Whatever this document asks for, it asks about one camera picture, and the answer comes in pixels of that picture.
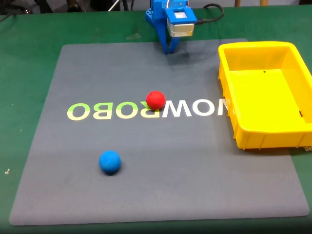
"cable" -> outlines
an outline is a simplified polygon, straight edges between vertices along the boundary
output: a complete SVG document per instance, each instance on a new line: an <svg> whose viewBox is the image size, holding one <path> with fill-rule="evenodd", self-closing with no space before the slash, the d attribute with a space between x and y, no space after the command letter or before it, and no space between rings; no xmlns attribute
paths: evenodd
<svg viewBox="0 0 312 234"><path fill-rule="evenodd" d="M111 10L116 6L116 4L117 4L118 2L119 2L119 0L116 0L115 3L112 5L112 7L108 9L108 11L111 11Z"/></svg>
<svg viewBox="0 0 312 234"><path fill-rule="evenodd" d="M0 19L0 22L4 21L5 19L9 18L10 16L14 16L15 14L10 12L9 14L6 14L2 19Z"/></svg>
<svg viewBox="0 0 312 234"><path fill-rule="evenodd" d="M209 23L209 22L217 21L217 20L221 19L224 16L224 9L219 4L209 3L209 4L205 5L203 8L208 8L210 6L217 7L221 11L221 15L219 15L218 17L213 18L213 19L199 19L195 24L198 25L198 24L203 24L203 23Z"/></svg>
<svg viewBox="0 0 312 234"><path fill-rule="evenodd" d="M133 11L133 6L135 4L135 0L131 0L131 10Z"/></svg>

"ball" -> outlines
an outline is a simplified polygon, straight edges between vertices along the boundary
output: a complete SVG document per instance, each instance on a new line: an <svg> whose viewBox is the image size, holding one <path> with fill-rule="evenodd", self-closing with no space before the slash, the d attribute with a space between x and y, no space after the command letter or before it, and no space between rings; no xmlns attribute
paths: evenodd
<svg viewBox="0 0 312 234"><path fill-rule="evenodd" d="M108 150L101 155L98 163L105 173L115 173L120 168L121 160L118 153Z"/></svg>
<svg viewBox="0 0 312 234"><path fill-rule="evenodd" d="M161 109L166 102L164 94L160 91L152 91L146 97L146 103L151 110Z"/></svg>

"white letter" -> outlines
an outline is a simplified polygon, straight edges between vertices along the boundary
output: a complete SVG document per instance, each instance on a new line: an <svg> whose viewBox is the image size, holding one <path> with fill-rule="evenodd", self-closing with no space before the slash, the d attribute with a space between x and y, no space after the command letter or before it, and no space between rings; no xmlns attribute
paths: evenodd
<svg viewBox="0 0 312 234"><path fill-rule="evenodd" d="M162 114L162 117L165 118L168 116L169 107L171 108L172 113L174 114L174 117L180 117L182 106L184 107L184 111L186 113L186 116L187 117L192 116L190 109L186 104L186 101L180 100L179 105L177 106L177 110L175 109L172 101L166 101L166 105L165 105L164 113Z"/></svg>
<svg viewBox="0 0 312 234"><path fill-rule="evenodd" d="M201 103L201 102L205 102L209 105L209 111L207 112L201 112L198 110L198 104ZM214 111L215 111L215 106L214 104L209 101L209 100L206 100L206 99L200 99L200 100L197 100L193 103L193 111L195 112L195 114L199 115L199 116L209 116L211 115Z"/></svg>
<svg viewBox="0 0 312 234"><path fill-rule="evenodd" d="M226 104L226 100L225 100L224 98L219 99L218 116L223 115L223 107L222 107L222 104L225 106L225 108L226 108L227 110L229 110L229 109L228 109L228 105Z"/></svg>

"blue ball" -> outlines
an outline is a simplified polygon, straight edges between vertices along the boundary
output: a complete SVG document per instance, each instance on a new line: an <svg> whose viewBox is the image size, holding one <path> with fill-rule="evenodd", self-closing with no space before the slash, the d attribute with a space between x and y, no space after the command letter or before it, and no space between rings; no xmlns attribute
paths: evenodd
<svg viewBox="0 0 312 234"><path fill-rule="evenodd" d="M104 172L114 173L120 168L121 160L119 154L115 151L108 150L101 155L98 163Z"/></svg>

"black cable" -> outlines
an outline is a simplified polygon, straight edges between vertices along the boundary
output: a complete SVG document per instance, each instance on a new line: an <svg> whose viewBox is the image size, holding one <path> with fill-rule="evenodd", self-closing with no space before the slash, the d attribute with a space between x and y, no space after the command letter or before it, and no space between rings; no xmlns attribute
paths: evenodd
<svg viewBox="0 0 312 234"><path fill-rule="evenodd" d="M203 8L208 8L210 6L217 7L221 11L221 15L219 15L218 17L213 18L213 19L199 19L195 24L203 24L203 23L209 23L209 22L217 21L224 16L224 9L219 4L209 3L209 4L205 5Z"/></svg>
<svg viewBox="0 0 312 234"><path fill-rule="evenodd" d="M135 0L131 0L131 10L133 10L133 5L135 4Z"/></svg>
<svg viewBox="0 0 312 234"><path fill-rule="evenodd" d="M14 16L15 14L10 12L9 14L6 14L2 19L0 19L0 22L4 21L5 19L9 18L10 16Z"/></svg>

